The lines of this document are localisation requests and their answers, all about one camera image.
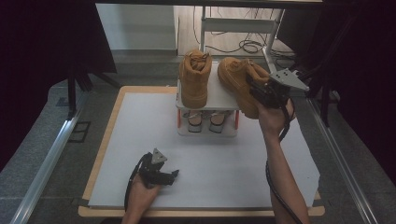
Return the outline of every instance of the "tan work boot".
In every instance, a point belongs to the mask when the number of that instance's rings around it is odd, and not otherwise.
[[[246,76],[251,76],[254,81],[264,85],[270,77],[268,72],[249,59],[240,61],[227,57],[219,63],[218,76],[220,83],[234,93],[242,113],[250,119],[258,119],[259,110],[249,93],[250,86],[246,82]]]
[[[184,56],[178,67],[181,83],[181,102],[192,109],[204,107],[207,100],[207,81],[212,68],[212,56],[194,49]]]

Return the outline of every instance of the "table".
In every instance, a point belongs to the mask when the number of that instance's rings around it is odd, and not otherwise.
[[[95,181],[98,177],[100,167],[102,165],[106,149],[114,129],[117,116],[120,112],[120,107],[125,96],[128,92],[146,92],[146,93],[171,93],[175,94],[177,91],[174,87],[123,87],[120,90],[117,101],[114,105],[113,112],[109,119],[106,127],[106,132],[99,148],[97,158],[92,168],[92,173],[89,178],[87,187],[82,196],[83,200],[89,200],[92,195],[92,190]],[[122,217],[124,214],[123,209],[102,209],[102,208],[90,208],[80,206],[78,213],[83,217]],[[317,192],[313,207],[309,208],[308,213],[310,216],[321,216],[324,214],[324,206],[320,204],[320,196]],[[248,210],[149,210],[145,214],[145,217],[270,217],[274,213],[271,210],[263,209],[261,211],[248,211]]]

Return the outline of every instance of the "gray floor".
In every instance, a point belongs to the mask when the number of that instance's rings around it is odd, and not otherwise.
[[[122,85],[175,86],[177,84],[178,57],[129,58],[120,60],[119,73],[112,75]],[[102,218],[86,218],[78,215],[78,199],[81,198],[91,172],[96,152],[106,129],[106,123],[118,94],[118,90],[101,79],[92,77],[93,90],[79,121],[89,121],[91,126],[85,141],[68,143],[55,170],[29,219],[29,223],[100,223]],[[67,97],[65,82],[49,91],[49,100],[35,126],[26,136],[15,156],[0,174],[0,222],[8,223],[15,214],[35,174],[45,159],[51,144],[67,115],[67,106],[57,105]],[[293,96],[302,132],[310,147],[320,172],[319,193],[326,213],[312,217],[313,223],[363,223],[361,214],[348,191],[332,154],[322,137],[318,125],[303,94]],[[357,178],[378,223],[396,223],[396,188],[384,174],[370,151],[349,128],[336,105],[329,111],[332,132],[343,151],[352,173]],[[71,136],[79,139],[78,134]],[[157,220],[170,223],[170,219]],[[272,219],[195,219],[190,223],[274,223]]]

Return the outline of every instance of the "shoe rack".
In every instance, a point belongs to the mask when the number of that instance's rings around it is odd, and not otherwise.
[[[194,110],[230,110],[232,111],[226,120],[221,133],[213,133],[209,130],[210,119],[202,119],[202,130],[199,133],[189,132],[189,121],[183,117],[191,110],[183,105],[180,95],[180,80],[177,81],[177,132],[183,136],[208,136],[208,137],[235,137],[238,130],[239,106],[235,101],[233,93],[226,90],[218,78],[219,62],[212,63],[209,80],[207,83],[207,101],[205,107]]]

